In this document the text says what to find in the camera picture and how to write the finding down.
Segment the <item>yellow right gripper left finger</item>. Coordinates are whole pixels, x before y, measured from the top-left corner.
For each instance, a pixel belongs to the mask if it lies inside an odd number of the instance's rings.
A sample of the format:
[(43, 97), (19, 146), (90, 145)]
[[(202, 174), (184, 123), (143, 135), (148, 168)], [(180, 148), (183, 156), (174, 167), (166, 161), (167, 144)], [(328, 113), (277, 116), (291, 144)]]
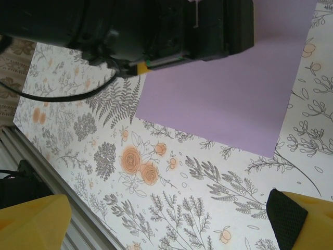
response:
[(60, 250), (70, 221), (63, 194), (0, 209), (0, 250)]

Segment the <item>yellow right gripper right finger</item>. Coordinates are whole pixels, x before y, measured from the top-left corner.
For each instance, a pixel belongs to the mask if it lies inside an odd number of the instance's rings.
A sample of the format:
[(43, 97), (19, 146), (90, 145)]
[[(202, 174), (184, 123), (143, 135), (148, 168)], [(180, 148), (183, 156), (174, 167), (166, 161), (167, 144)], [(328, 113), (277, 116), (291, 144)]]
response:
[(266, 212), (280, 250), (333, 250), (333, 202), (273, 189)]

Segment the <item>purple paper sheet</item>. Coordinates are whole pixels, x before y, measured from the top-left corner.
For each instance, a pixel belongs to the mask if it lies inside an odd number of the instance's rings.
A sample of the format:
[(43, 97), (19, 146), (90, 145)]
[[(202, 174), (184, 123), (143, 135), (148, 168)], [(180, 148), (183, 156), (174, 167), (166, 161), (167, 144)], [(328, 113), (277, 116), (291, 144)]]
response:
[(253, 3), (253, 48), (149, 72), (136, 117), (272, 157), (317, 0)]

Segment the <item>floral patterned table cover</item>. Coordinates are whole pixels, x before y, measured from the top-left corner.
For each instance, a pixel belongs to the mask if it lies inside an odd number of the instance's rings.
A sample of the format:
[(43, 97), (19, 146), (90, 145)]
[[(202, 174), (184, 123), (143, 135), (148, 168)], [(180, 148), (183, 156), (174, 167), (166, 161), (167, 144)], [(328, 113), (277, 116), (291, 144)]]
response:
[(278, 250), (271, 189), (333, 201), (333, 0), (317, 0), (272, 157), (136, 117), (146, 75), (14, 123), (126, 250)]

